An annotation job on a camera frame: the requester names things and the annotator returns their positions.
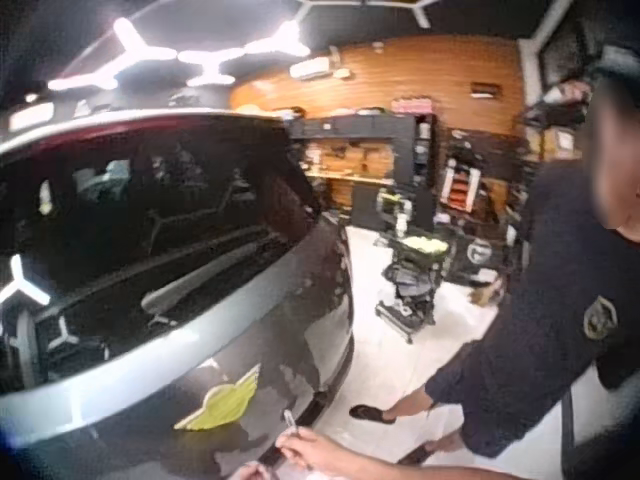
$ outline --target hand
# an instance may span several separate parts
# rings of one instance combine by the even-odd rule
[[[340,475],[341,467],[353,454],[329,438],[300,427],[296,434],[289,429],[276,441],[276,447],[291,463],[304,469],[318,470],[327,475]]]
[[[250,462],[236,470],[229,480],[272,480],[273,475],[267,467],[258,463]]]

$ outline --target car roof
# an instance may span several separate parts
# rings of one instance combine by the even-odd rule
[[[115,112],[102,112],[86,117],[74,118],[64,122],[44,125],[34,128],[25,133],[17,135],[3,143],[0,143],[0,156],[5,155],[14,150],[18,150],[26,145],[40,141],[47,137],[52,137],[62,133],[73,132],[90,127],[101,125],[109,125],[119,122],[128,122],[154,117],[168,116],[190,116],[190,115],[210,115],[210,116],[228,116],[228,117],[244,117],[256,118],[264,121],[277,121],[274,117],[265,117],[259,115],[245,115],[233,112],[231,110],[220,110],[203,107],[189,108],[146,108],[135,110],[118,110]]]

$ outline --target person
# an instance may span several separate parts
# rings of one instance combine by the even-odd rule
[[[249,462],[236,470],[229,480],[277,480],[277,477],[261,463]]]
[[[395,465],[348,450],[308,428],[283,433],[276,441],[283,455],[303,470],[349,480],[522,480],[500,472],[464,467]]]
[[[534,183],[519,235],[529,263],[486,334],[387,409],[398,417],[460,404],[462,426],[425,444],[495,458],[524,437],[594,362],[605,388],[640,366],[640,2],[607,2],[611,32],[595,71],[585,165],[553,162]]]

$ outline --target rolling cart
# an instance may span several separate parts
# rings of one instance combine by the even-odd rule
[[[393,260],[382,275],[395,286],[395,300],[392,305],[382,300],[376,305],[376,315],[393,327],[408,344],[413,343],[413,335],[423,327],[435,325],[435,293],[455,255],[455,243],[446,238],[412,228],[405,238],[414,236],[441,240],[447,243],[447,249],[425,253],[406,245],[402,239],[389,238]]]

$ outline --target sandal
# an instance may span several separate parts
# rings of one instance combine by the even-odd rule
[[[394,420],[385,420],[382,418],[382,410],[376,407],[370,407],[369,405],[356,405],[349,410],[349,416],[356,420],[368,420],[370,422],[383,423],[384,425],[393,425],[396,423]]]
[[[426,462],[427,459],[432,454],[433,452],[427,451],[427,449],[424,448],[424,445],[420,445],[419,447],[416,447],[415,449],[411,450],[409,453],[407,453],[404,457],[402,457],[396,463],[398,465],[418,467],[422,465],[424,462]]]

